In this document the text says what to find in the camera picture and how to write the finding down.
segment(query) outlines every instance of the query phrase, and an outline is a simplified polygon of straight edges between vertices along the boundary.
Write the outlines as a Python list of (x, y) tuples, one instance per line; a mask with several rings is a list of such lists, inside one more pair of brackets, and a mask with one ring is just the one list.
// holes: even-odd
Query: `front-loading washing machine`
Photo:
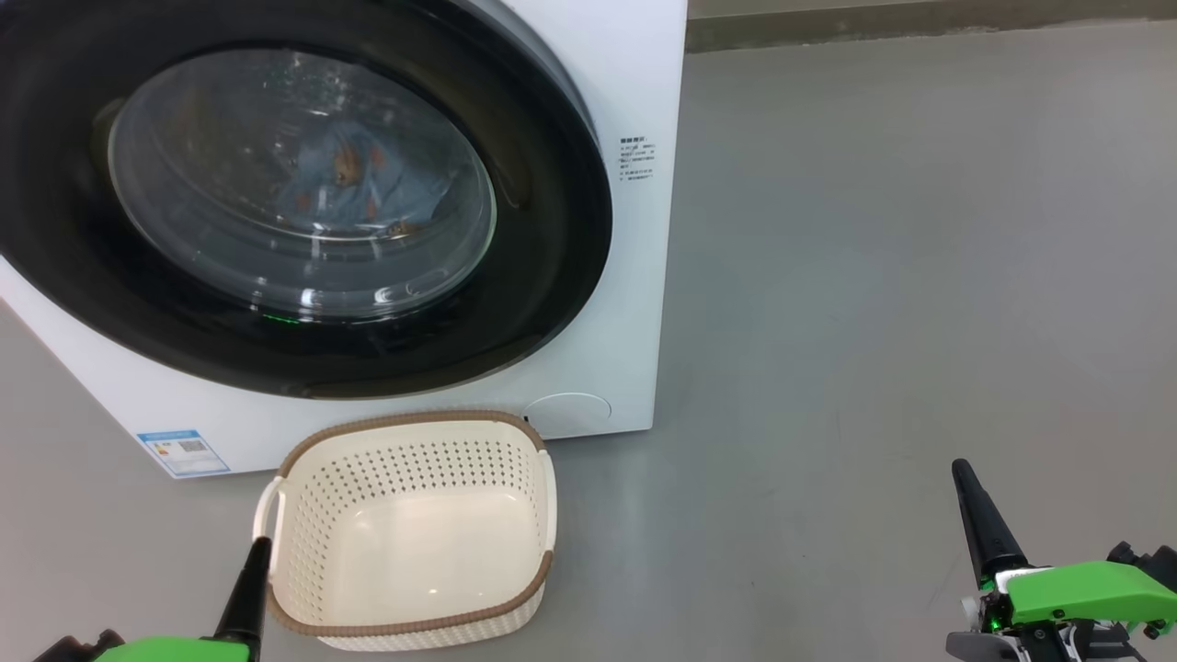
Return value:
[(685, 24), (2, 1), (0, 296), (175, 477), (421, 410), (650, 428)]

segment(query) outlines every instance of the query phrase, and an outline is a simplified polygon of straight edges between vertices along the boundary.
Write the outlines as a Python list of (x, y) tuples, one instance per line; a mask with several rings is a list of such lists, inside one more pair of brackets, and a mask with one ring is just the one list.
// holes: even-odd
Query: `laundry basket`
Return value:
[(556, 544), (556, 475), (539, 435), (498, 412), (377, 418), (298, 445), (278, 497), (270, 611), (344, 650), (470, 643), (536, 613)]

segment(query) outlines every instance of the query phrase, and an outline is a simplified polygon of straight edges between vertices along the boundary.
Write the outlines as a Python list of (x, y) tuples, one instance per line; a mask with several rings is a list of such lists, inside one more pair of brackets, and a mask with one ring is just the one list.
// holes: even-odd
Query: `brown basket rim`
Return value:
[[(312, 446), (325, 442), (332, 437), (339, 437), (341, 435), (348, 435), (352, 432), (363, 432), (366, 430), (375, 430), (379, 428), (392, 428), (395, 425), (411, 425), (415, 423), (443, 423), (452, 421), (491, 421), (497, 423), (507, 423), (521, 430), (527, 437), (536, 444), (537, 451), (543, 451), (544, 439), (540, 438), (539, 433), (536, 432), (534, 428), (527, 424), (526, 421), (513, 416), (511, 413), (505, 413), (501, 411), (479, 411), (479, 410), (460, 410), (460, 411), (432, 411), (432, 412), (419, 412), (419, 413), (400, 413), (395, 416), (381, 416), (378, 418), (368, 418), (365, 421), (355, 421), (353, 423), (344, 423), (341, 425), (334, 425), (311, 435), (302, 441), (299, 445), (294, 446), (294, 450), (286, 456), (282, 461), (281, 466), (278, 468), (278, 476), (282, 478), (287, 477), (294, 463), (298, 462), (302, 455), (306, 454)], [(458, 614), (454, 616), (445, 616), (441, 618), (428, 618), (425, 621), (410, 621), (405, 623), (388, 623), (383, 625), (311, 625), (299, 621), (291, 616), (282, 605), (278, 603), (278, 597), (274, 595), (274, 587), (272, 583), (266, 585), (266, 605), (270, 613), (273, 615), (274, 620), (282, 624), (288, 630), (298, 633), (300, 635), (313, 636), (313, 637), (379, 637), (379, 636), (395, 636), (395, 635), (407, 635), (413, 633), (424, 633), (428, 630), (438, 630), (441, 628), (454, 628), (460, 625), (468, 625), (471, 623), (477, 623), (479, 621), (486, 621), (488, 618), (497, 618), (514, 611), (516, 609), (523, 607), (528, 600), (531, 600), (536, 593), (539, 591), (544, 582), (547, 581), (547, 575), (552, 569), (552, 550), (544, 551), (543, 558), (539, 562), (539, 569), (536, 571), (536, 576), (532, 577), (531, 583), (523, 589), (517, 596), (511, 600), (496, 604), (493, 607), (487, 607), (485, 609), (478, 609), (476, 611), (467, 611), (465, 614)]]

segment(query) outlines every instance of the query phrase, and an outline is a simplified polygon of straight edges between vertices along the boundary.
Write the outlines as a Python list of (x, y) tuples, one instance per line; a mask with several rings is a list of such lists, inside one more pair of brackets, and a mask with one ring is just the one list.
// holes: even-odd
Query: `door glass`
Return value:
[(195, 278), (299, 322), (451, 292), (494, 231), (486, 168), (437, 108), (347, 62), (279, 49), (181, 62), (119, 111), (111, 179)]

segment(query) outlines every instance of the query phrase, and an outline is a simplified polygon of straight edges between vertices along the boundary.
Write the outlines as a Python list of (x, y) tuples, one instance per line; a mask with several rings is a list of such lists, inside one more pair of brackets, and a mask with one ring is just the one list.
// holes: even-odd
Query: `perforated basket wall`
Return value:
[[(278, 475), (270, 609), (287, 628), (346, 650), (411, 650), (508, 634), (539, 607), (554, 543), (554, 481), (543, 442), (521, 419), (438, 412), (340, 425), (300, 444)], [(331, 622), (327, 569), (345, 517), (407, 495), (478, 490), (514, 494), (532, 514), (536, 574), (513, 598), (420, 621)]]

